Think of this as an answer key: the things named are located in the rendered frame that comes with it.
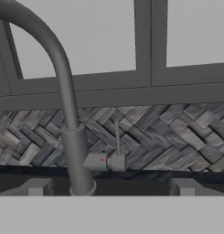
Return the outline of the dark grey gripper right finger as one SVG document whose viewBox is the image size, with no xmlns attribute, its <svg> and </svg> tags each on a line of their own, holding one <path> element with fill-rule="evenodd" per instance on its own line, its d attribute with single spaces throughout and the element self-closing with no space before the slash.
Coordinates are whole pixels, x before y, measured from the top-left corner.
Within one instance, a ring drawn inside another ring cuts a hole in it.
<svg viewBox="0 0 224 234">
<path fill-rule="evenodd" d="M 223 192 L 204 187 L 192 178 L 172 178 L 169 181 L 169 186 L 170 196 L 224 196 Z"/>
</svg>

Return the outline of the grey sink faucet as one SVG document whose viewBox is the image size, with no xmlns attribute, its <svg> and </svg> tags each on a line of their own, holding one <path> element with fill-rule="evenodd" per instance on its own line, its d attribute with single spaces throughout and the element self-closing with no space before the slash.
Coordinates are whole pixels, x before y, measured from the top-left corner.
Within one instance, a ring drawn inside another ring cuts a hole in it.
<svg viewBox="0 0 224 234">
<path fill-rule="evenodd" d="M 65 124 L 60 129 L 72 196 L 93 196 L 97 183 L 92 172 L 84 166 L 90 156 L 85 125 L 80 123 L 69 60 L 55 33 L 33 11 L 17 0 L 0 0 L 0 19 L 21 27 L 45 51 L 53 64 Z"/>
</svg>

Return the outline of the grey framed window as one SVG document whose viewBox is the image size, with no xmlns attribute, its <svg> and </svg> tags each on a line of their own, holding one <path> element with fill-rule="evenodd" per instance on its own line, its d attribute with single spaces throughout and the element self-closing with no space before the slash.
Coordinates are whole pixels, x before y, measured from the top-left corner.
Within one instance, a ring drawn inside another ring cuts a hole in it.
<svg viewBox="0 0 224 234">
<path fill-rule="evenodd" d="M 224 101 L 224 0 L 17 0 L 55 33 L 79 107 Z M 48 53 L 0 19 L 0 111 L 62 103 Z"/>
</svg>

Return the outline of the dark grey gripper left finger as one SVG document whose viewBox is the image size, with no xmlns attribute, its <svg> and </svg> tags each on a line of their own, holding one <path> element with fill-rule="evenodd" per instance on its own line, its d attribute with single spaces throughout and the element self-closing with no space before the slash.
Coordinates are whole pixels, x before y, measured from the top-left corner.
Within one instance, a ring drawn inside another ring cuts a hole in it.
<svg viewBox="0 0 224 234">
<path fill-rule="evenodd" d="M 31 178 L 20 187 L 0 192 L 0 196 L 53 196 L 53 187 L 52 178 Z"/>
</svg>

